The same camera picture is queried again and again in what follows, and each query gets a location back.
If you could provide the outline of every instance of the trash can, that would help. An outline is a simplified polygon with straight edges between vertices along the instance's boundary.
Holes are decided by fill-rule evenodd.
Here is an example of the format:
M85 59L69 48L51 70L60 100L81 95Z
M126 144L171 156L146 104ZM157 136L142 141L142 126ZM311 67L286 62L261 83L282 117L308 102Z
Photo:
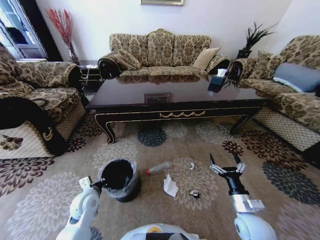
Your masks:
M98 178L106 179L104 190L109 197L119 202L129 202L140 192L141 182L135 162L125 159L111 161L100 168Z

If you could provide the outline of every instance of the picture frame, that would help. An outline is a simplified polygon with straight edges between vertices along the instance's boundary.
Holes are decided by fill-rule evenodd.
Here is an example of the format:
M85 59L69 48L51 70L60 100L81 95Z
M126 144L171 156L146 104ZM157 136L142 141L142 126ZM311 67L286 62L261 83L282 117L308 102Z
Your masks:
M171 5L171 6L183 6L185 0L141 0L141 5Z
M144 103L145 104L164 104L170 103L171 93L156 93L156 94L145 94Z

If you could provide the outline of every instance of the plastic bottle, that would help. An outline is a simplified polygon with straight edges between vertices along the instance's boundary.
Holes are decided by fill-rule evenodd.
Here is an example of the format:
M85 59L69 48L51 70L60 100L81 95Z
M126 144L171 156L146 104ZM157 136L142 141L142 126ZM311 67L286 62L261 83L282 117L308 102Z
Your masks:
M153 168L150 168L150 169L146 170L145 174L147 174L147 175L156 174L156 173L158 173L158 172L160 172L162 170L165 170L165 169L169 168L170 165L171 165L170 162L165 161L163 163L160 163L160 164L154 166Z

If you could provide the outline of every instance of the white wall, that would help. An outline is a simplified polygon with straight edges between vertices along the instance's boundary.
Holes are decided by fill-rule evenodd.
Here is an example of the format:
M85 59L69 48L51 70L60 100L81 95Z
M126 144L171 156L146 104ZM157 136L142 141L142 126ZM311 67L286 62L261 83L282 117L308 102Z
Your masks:
M45 8L66 9L74 16L73 39L81 60L98 60L110 52L112 33L147 34L163 28L173 34L204 34L212 47L234 58L253 22L279 22L292 0L185 0L184 6L140 5L140 0L36 0L64 60L66 46L45 16ZM262 49L268 37L255 46Z
M320 0L293 0L265 50L278 54L300 35L320 35Z

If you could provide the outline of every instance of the table top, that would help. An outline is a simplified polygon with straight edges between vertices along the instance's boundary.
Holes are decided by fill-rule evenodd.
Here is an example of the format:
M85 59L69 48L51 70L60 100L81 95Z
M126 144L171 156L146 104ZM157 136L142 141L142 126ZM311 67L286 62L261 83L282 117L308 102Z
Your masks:
M87 65L98 65L98 60L78 60L78 61L71 61L75 64L77 64L79 67L85 68Z
M165 106L174 103L217 103L217 102L237 102L237 101L260 101L270 100L261 95L261 92L253 88L237 86L235 81L226 79L222 87L209 84L205 79L196 82L166 82L154 84L151 82L121 84L117 79L106 80L98 92L89 102L88 109L108 110L112 107L132 107L132 106ZM170 95L169 102L163 101L163 95ZM158 95L151 97L152 102L145 101L145 95Z

